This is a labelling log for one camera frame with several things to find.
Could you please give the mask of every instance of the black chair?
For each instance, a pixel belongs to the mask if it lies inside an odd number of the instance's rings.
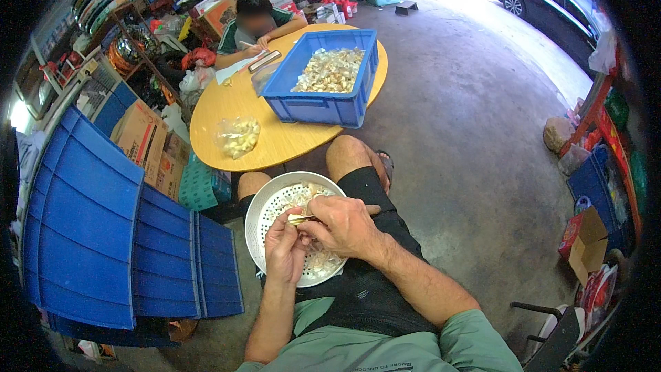
[[[557,318],[558,324],[551,331],[548,338],[528,335],[527,339],[542,343],[541,348],[536,351],[532,358],[523,365],[525,372],[548,372],[557,371],[569,352],[576,346],[580,336],[580,325],[574,306],[569,306],[563,314],[554,307],[536,306],[521,302],[511,302],[510,307],[532,310],[552,314]]]

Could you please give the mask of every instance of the garage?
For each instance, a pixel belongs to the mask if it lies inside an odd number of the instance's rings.
[[[51,0],[2,105],[32,369],[601,370],[655,267],[612,1]]]

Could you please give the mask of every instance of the wooden table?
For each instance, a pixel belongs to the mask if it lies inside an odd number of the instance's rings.
[[[305,32],[340,29],[356,28],[326,23],[309,25],[297,32],[274,39],[269,44],[269,50],[280,51],[283,55],[279,59],[281,61],[294,46],[293,42]],[[369,95],[368,107],[384,85],[388,70],[388,56],[381,42],[377,41],[377,48],[379,66]],[[218,123],[223,118],[234,119],[244,115],[252,116],[259,121],[261,125],[259,140],[252,152],[238,160],[233,160],[216,146],[213,136],[218,132]],[[218,85],[214,79],[204,90],[190,122],[190,143],[195,154],[209,166],[225,171],[244,172],[282,164],[309,153],[335,138],[342,130],[339,125],[280,122],[264,98],[257,97],[252,88],[251,74],[245,70],[232,76],[232,86]]]

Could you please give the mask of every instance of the metal colander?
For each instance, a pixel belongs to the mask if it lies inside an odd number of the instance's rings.
[[[269,216],[273,214],[273,209],[277,208],[280,204],[280,198],[283,195],[297,194],[304,188],[303,183],[319,184],[331,190],[336,195],[346,197],[346,194],[344,194],[337,184],[324,176],[307,171],[294,171],[282,174],[263,186],[252,199],[250,207],[248,207],[245,232],[246,244],[248,245],[248,251],[252,260],[264,273],[266,273],[264,236],[273,224],[273,220]],[[309,256],[306,255],[303,274],[297,284],[298,287],[310,287],[323,283],[340,271],[347,261],[347,259],[344,259],[337,269],[327,273],[325,276],[320,276],[310,270],[307,265],[308,260]]]

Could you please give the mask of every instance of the chrome rim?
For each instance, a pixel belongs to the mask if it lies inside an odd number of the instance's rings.
[[[524,9],[519,0],[505,0],[505,8],[517,16],[521,16],[521,11]]]

